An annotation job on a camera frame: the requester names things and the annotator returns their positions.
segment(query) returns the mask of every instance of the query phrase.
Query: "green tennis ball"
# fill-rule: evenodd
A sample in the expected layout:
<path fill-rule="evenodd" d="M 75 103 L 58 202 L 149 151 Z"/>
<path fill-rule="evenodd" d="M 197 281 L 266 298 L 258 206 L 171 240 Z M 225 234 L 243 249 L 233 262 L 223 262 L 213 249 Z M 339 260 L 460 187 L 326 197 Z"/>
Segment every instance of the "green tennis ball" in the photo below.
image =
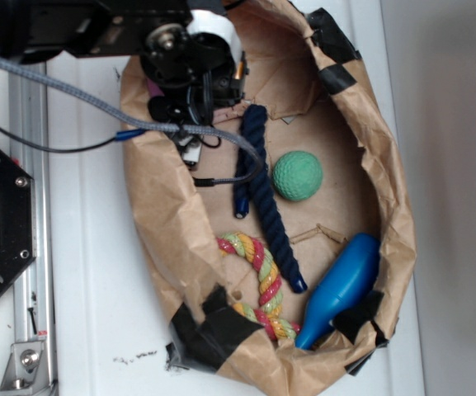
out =
<path fill-rule="evenodd" d="M 318 159 L 305 151 L 291 151 L 281 157 L 272 171 L 274 187 L 287 200 L 307 200 L 322 184 Z"/>

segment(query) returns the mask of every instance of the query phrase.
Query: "blue rope toy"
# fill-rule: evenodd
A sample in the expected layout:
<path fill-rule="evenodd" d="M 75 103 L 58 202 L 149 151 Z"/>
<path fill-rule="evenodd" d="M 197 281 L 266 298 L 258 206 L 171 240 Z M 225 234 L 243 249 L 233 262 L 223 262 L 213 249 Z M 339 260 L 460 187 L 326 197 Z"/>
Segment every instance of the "blue rope toy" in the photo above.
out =
<path fill-rule="evenodd" d="M 244 218 L 248 214 L 248 199 L 252 198 L 267 244 L 280 268 L 281 275 L 287 279 L 295 293 L 303 293 L 307 290 L 307 285 L 300 274 L 298 262 L 285 233 L 274 199 L 275 192 L 268 175 L 264 137 L 266 121 L 267 111 L 264 106 L 250 105 L 243 114 L 242 137 L 256 149 L 265 166 L 249 183 L 234 185 L 234 215 L 238 219 Z M 236 177 L 247 174 L 254 166 L 252 158 L 239 149 Z"/>

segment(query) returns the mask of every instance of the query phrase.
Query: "brown paper bag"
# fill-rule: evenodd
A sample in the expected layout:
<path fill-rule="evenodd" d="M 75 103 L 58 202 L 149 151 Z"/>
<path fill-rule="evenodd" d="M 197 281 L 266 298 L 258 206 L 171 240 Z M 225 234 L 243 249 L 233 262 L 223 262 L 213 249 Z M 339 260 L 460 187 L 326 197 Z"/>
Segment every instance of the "brown paper bag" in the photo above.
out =
<path fill-rule="evenodd" d="M 313 153 L 323 184 L 313 197 L 276 197 L 309 290 L 346 240 L 359 232 L 382 242 L 370 295 L 336 320 L 316 351 L 291 340 L 273 343 L 229 304 L 257 305 L 256 272 L 239 257 L 222 258 L 216 235 L 243 231 L 262 239 L 252 208 L 235 219 L 231 186 L 196 189 L 175 145 L 153 132 L 125 143 L 125 174 L 148 268 L 171 323 L 172 364 L 211 370 L 269 395 L 315 395 L 354 370 L 392 337 L 415 261 L 412 213 L 398 148 L 383 121 L 364 64 L 325 12 L 310 18 L 284 0 L 249 0 L 229 12 L 247 53 L 246 101 L 220 111 L 216 127 L 238 133 L 248 103 L 263 105 L 268 166 L 286 152 Z M 149 120 L 139 60 L 122 78 L 121 106 Z M 281 118 L 295 116 L 289 124 Z M 204 149 L 196 177 L 231 177 L 238 148 Z M 284 282 L 283 317 L 302 323 L 311 291 Z"/>

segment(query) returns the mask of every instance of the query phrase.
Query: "gray braided cable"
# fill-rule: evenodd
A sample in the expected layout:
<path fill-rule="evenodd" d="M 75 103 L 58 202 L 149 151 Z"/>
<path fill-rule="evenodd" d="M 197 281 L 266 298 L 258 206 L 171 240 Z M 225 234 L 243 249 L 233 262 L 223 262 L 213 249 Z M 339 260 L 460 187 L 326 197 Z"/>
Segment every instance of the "gray braided cable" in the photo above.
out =
<path fill-rule="evenodd" d="M 94 97 L 93 95 L 76 88 L 70 84 L 67 84 L 63 81 L 60 81 L 56 78 L 52 78 L 51 76 L 38 73 L 34 70 L 24 68 L 20 64 L 16 64 L 8 59 L 0 58 L 0 69 L 5 70 L 9 73 L 16 74 L 20 77 L 26 78 L 28 80 L 34 81 L 35 83 L 43 84 L 47 87 L 51 87 L 58 91 L 67 93 L 77 99 L 85 101 L 92 106 L 95 106 L 97 109 L 104 111 L 105 113 L 109 114 L 110 116 L 116 118 L 119 121 L 126 123 L 127 125 L 132 125 L 136 128 L 140 128 L 142 130 L 158 130 L 164 132 L 165 134 L 172 134 L 179 132 L 181 129 L 179 125 L 175 124 L 164 124 L 160 122 L 147 122 L 143 120 L 136 119 L 131 115 L 125 114 L 120 109 L 106 103 L 102 99 Z M 256 169 L 249 175 L 244 177 L 236 177 L 233 179 L 218 179 L 215 184 L 223 184 L 225 182 L 248 182 L 252 180 L 262 169 L 262 160 L 257 154 L 256 150 L 253 146 L 250 145 L 248 141 L 242 138 L 240 135 L 237 134 L 230 134 L 229 132 L 218 130 L 216 128 L 210 126 L 203 126 L 203 125 L 183 125 L 183 130 L 186 131 L 188 134 L 197 134 L 203 135 L 206 134 L 208 136 L 217 136 L 221 139 L 228 140 L 230 143 L 236 144 L 241 149 L 245 150 L 253 159 L 254 162 L 257 164 Z"/>

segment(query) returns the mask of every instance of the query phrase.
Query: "rope ring toy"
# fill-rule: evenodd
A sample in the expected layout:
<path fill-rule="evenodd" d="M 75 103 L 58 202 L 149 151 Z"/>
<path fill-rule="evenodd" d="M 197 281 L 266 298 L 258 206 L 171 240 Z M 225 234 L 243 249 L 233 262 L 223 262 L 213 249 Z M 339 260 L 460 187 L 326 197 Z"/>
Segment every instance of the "rope ring toy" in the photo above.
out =
<path fill-rule="evenodd" d="M 300 326 L 279 318 L 281 314 L 281 276 L 271 252 L 263 244 L 244 233 L 226 233 L 217 238 L 219 250 L 226 256 L 236 254 L 245 258 L 257 272 L 260 282 L 259 309 L 245 303 L 236 303 L 233 308 L 251 322 L 260 323 L 272 341 L 281 338 L 295 339 Z"/>

